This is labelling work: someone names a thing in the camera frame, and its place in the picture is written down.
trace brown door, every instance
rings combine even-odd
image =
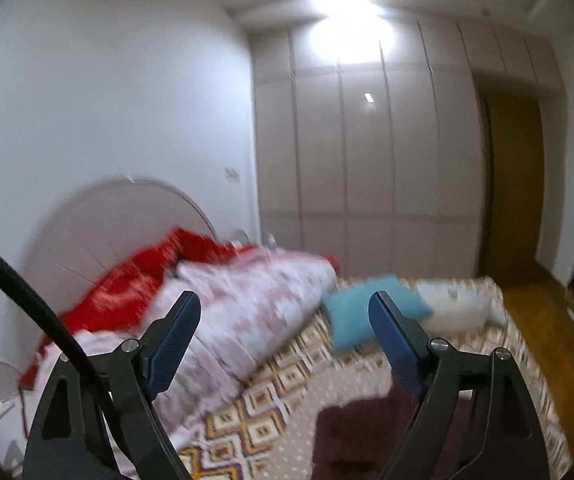
[[[481,107],[487,136],[481,272],[501,284],[526,282],[538,271],[544,192],[540,108],[532,99],[497,91],[482,92]]]

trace metal screw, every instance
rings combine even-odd
[[[449,343],[445,341],[445,339],[437,338],[432,339],[429,345],[436,351],[436,352],[444,352],[446,349],[449,348]]]
[[[505,361],[512,356],[512,353],[507,348],[496,348],[496,356]]]
[[[127,341],[123,341],[121,345],[121,350],[123,352],[133,352],[139,347],[140,343],[138,339],[128,339]]]

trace ceiling light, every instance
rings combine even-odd
[[[382,12],[369,0],[313,0],[313,3],[328,16],[375,16]]]

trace round pink headboard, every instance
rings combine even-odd
[[[216,238],[199,206],[174,187],[150,179],[109,180],[54,212],[29,248],[21,275],[62,314],[107,270],[175,226]],[[16,326],[18,347],[29,361],[42,333],[20,312]]]

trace wooden floor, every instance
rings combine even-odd
[[[574,322],[552,278],[501,286],[504,304],[542,368],[574,457]]]

